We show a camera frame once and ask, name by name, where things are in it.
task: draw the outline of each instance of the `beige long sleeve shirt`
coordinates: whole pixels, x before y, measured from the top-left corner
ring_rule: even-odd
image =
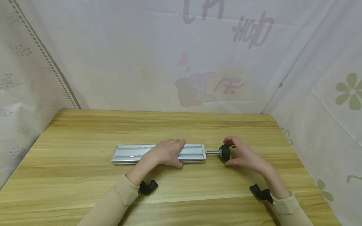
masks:
[[[123,174],[103,198],[84,216],[78,226],[117,226],[127,208],[138,197],[139,186]],[[301,209],[293,194],[286,199],[276,199],[270,205],[281,226],[313,225]]]

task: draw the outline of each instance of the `rubber wheel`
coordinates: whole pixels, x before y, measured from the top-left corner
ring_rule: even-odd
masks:
[[[223,152],[223,156],[221,156],[221,159],[224,161],[224,162],[227,162],[230,160],[230,148],[223,144],[221,145],[221,147],[219,148],[221,149],[221,151]]]

